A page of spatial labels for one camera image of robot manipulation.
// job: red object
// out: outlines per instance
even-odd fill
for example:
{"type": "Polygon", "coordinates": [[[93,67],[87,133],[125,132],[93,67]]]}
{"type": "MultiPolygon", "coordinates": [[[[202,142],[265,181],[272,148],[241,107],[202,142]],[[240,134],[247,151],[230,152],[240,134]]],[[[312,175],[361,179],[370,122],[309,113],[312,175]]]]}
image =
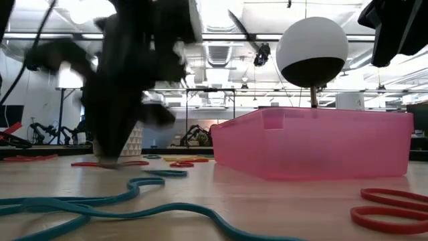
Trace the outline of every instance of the red object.
{"type": "Polygon", "coordinates": [[[3,161],[6,161],[6,162],[45,161],[55,157],[58,157],[58,155],[55,154],[55,155],[37,156],[37,157],[16,156],[16,157],[6,157],[3,159],[3,161]]]}
{"type": "Polygon", "coordinates": [[[424,195],[419,195],[415,193],[409,193],[406,191],[397,191],[391,189],[379,189],[379,188],[368,188],[362,189],[361,197],[370,201],[374,201],[380,204],[387,204],[392,206],[397,206],[400,208],[384,208],[384,207],[375,207],[375,206],[362,206],[357,208],[352,208],[350,211],[351,219],[354,223],[363,226],[365,228],[370,228],[371,230],[376,230],[380,232],[390,233],[390,234],[422,234],[428,232],[428,197],[424,195]],[[415,202],[406,202],[397,199],[391,199],[387,197],[381,197],[375,195],[375,193],[394,195],[397,197],[405,197],[413,199],[420,202],[426,202],[427,204],[420,204],[415,202]],[[383,221],[376,221],[370,218],[367,218],[366,215],[384,215],[400,218],[408,218],[412,220],[418,220],[414,224],[397,224],[383,221]]]}
{"type": "MultiPolygon", "coordinates": [[[[125,161],[123,163],[119,163],[119,167],[127,167],[131,165],[148,165],[148,161],[125,161]]],[[[104,167],[101,163],[93,163],[93,162],[79,162],[72,163],[72,167],[104,167]]]]}
{"type": "Polygon", "coordinates": [[[21,127],[22,127],[21,123],[15,123],[12,126],[10,126],[8,129],[5,129],[4,133],[11,135],[12,133],[14,133],[15,131],[17,131],[21,127]]]}
{"type": "Polygon", "coordinates": [[[170,167],[194,167],[193,163],[203,163],[208,162],[208,159],[189,159],[189,160],[180,160],[175,163],[170,164],[170,167]]]}

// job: ceiling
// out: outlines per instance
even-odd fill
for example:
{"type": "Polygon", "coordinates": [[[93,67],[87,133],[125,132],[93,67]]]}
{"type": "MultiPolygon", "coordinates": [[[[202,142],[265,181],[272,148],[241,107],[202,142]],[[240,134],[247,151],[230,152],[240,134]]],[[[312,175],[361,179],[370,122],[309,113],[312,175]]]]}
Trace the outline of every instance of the ceiling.
{"type": "MultiPolygon", "coordinates": [[[[287,0],[197,0],[197,2],[202,5],[202,8],[209,6],[209,11],[217,5],[224,5],[232,9],[232,11],[235,10],[234,13],[240,16],[241,22],[250,33],[282,34],[293,23],[305,17],[317,16],[335,21],[347,35],[374,35],[374,30],[360,26],[357,23],[362,8],[369,2],[367,0],[293,0],[290,8],[287,8],[287,0]]],[[[48,4],[47,0],[16,0],[8,31],[36,32],[48,4]]],[[[91,18],[110,15],[110,7],[107,0],[58,0],[57,7],[55,7],[43,30],[50,33],[99,33],[91,18]],[[76,12],[80,12],[79,17],[76,17],[76,12]]],[[[201,8],[199,10],[202,13],[201,18],[205,25],[205,31],[215,33],[208,26],[209,21],[207,19],[209,17],[207,17],[207,14],[201,11],[201,8]]],[[[25,40],[3,40],[2,47],[8,56],[20,58],[23,55],[23,50],[31,43],[32,41],[25,40]]],[[[100,41],[81,41],[79,44],[91,54],[101,47],[100,41]]],[[[236,42],[232,44],[233,47],[223,47],[223,50],[228,49],[231,52],[226,70],[212,70],[213,67],[207,61],[213,58],[213,54],[216,54],[211,50],[212,47],[198,45],[186,49],[185,53],[189,65],[195,73],[195,86],[203,84],[208,84],[209,86],[217,84],[215,86],[218,86],[220,84],[223,88],[240,88],[245,77],[250,88],[281,88],[283,86],[291,89],[296,88],[287,83],[278,74],[278,69],[275,65],[276,42],[269,43],[272,49],[272,57],[262,68],[253,67],[252,62],[255,51],[248,43],[236,42]]],[[[348,61],[345,65],[348,76],[338,78],[342,80],[340,85],[335,84],[335,82],[338,82],[335,80],[328,87],[334,89],[375,89],[381,83],[386,84],[387,89],[409,89],[414,86],[421,86],[428,80],[428,72],[425,73],[425,67],[420,64],[426,62],[425,58],[427,56],[424,53],[428,50],[427,48],[421,52],[421,56],[405,63],[402,62],[411,57],[398,56],[389,67],[382,69],[370,66],[370,60],[368,60],[368,62],[365,62],[367,65],[351,70],[349,63],[354,63],[367,57],[372,48],[373,43],[349,43],[348,61]],[[358,82],[359,87],[353,84],[355,82],[358,82]]],[[[283,92],[268,95],[280,96],[282,94],[283,92]]],[[[264,96],[265,93],[257,93],[257,95],[264,96]]],[[[304,96],[305,102],[308,101],[308,94],[298,93],[299,95],[304,96]]],[[[389,97],[393,99],[401,96],[402,94],[395,94],[389,97]]],[[[334,100],[334,95],[329,94],[325,98],[334,100]]]]}

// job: table surface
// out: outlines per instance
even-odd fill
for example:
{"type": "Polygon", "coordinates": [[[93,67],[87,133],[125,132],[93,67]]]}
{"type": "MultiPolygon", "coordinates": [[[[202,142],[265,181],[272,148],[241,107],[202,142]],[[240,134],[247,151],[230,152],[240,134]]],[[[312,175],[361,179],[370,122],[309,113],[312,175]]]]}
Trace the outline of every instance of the table surface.
{"type": "MultiPolygon", "coordinates": [[[[95,157],[83,155],[33,163],[0,163],[0,198],[115,195],[126,190],[130,178],[148,176],[141,171],[142,167],[127,167],[121,171],[70,167],[70,163],[76,161],[95,161],[95,157]]],[[[168,167],[162,160],[149,161],[150,165],[143,169],[168,167]]],[[[313,241],[428,240],[428,234],[398,236],[368,230],[353,224],[349,214],[349,210],[356,206],[381,206],[359,196],[360,189],[365,187],[428,195],[426,163],[410,163],[406,177],[341,181],[264,181],[216,165],[214,161],[196,163],[188,171],[188,178],[167,179],[164,187],[144,187],[144,195],[100,210],[132,212],[171,202],[189,202],[211,208],[231,225],[255,234],[294,236],[313,241]]],[[[1,239],[12,240],[75,217],[66,213],[1,217],[1,239]]],[[[152,241],[230,240],[209,218],[190,212],[168,212],[140,220],[97,219],[57,240],[147,238],[152,241]]]]}

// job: white ball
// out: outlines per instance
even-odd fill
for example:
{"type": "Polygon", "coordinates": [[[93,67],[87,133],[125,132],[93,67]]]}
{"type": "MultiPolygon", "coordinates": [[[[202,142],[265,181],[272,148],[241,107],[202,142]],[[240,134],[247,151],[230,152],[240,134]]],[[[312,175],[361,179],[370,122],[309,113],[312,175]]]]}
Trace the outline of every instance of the white ball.
{"type": "Polygon", "coordinates": [[[299,87],[331,81],[348,57],[343,29],[324,17],[310,17],[289,27],[276,48],[276,64],[283,77],[299,87]]]}

